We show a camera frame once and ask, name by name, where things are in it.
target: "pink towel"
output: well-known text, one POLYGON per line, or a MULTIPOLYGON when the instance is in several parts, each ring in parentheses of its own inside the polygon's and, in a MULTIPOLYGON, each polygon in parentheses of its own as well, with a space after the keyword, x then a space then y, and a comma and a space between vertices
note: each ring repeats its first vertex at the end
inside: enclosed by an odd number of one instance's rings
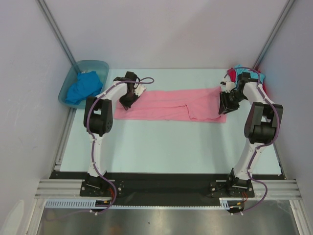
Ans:
POLYGON ((221 87, 144 92, 127 111, 118 102, 115 119, 226 122, 219 115, 221 87))

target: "turquoise basket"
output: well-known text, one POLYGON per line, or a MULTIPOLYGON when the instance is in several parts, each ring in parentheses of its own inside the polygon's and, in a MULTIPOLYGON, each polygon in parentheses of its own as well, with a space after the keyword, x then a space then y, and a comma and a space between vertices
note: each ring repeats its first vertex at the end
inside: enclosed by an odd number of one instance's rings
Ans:
POLYGON ((82 100, 80 104, 65 103, 65 99, 67 97, 67 91, 71 85, 77 82, 77 73, 79 71, 80 72, 96 71, 104 87, 108 78, 109 65, 106 62, 100 61, 100 60, 81 60, 81 61, 78 61, 75 65, 73 65, 68 71, 67 77, 65 78, 65 81, 59 93, 59 102, 71 108, 84 109, 86 105, 85 100, 82 100))

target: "blue cloth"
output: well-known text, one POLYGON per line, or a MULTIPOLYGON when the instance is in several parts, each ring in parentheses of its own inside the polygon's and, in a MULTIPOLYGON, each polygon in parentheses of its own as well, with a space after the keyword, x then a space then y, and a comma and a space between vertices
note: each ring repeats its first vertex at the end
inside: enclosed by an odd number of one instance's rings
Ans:
POLYGON ((77 80, 78 81, 68 89, 65 103, 79 104, 88 96, 100 94, 103 84, 100 82, 99 76, 95 71, 79 73, 77 80))
MULTIPOLYGON (((242 67, 242 65, 236 65, 236 66, 234 66, 234 68, 238 68, 238 67, 242 67)), ((242 74, 243 72, 249 72, 251 78, 259 79, 258 74, 257 74, 256 72, 251 71, 251 70, 247 70, 247 69, 237 69, 237 70, 235 70, 235 72, 236 72, 236 74, 237 74, 237 76, 236 76, 236 85, 237 85, 238 75, 239 75, 239 74, 242 74)), ((262 73, 260 73, 260 77, 261 77, 261 83, 263 84, 265 75, 262 74, 262 73)))

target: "wall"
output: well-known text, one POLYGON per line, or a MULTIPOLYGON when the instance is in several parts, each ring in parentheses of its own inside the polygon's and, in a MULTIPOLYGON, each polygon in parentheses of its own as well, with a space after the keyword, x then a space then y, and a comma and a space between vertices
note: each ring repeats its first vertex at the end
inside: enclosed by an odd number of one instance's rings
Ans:
POLYGON ((70 64, 34 0, 1 1, 0 22, 0 228, 22 199, 21 232, 67 115, 57 95, 70 64))
POLYGON ((114 69, 253 66, 286 0, 46 0, 77 60, 114 69))
POLYGON ((262 63, 271 98, 284 106, 277 145, 313 218, 313 1, 296 2, 262 63))

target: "shiny floor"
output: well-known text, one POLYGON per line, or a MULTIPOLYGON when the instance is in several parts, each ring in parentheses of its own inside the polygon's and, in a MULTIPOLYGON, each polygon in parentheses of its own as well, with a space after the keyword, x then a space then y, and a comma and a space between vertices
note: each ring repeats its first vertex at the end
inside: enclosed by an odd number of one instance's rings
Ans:
POLYGON ((111 209, 98 216, 83 212, 47 221, 73 211, 45 209, 37 235, 299 234, 289 201, 265 201, 244 216, 217 210, 111 209))

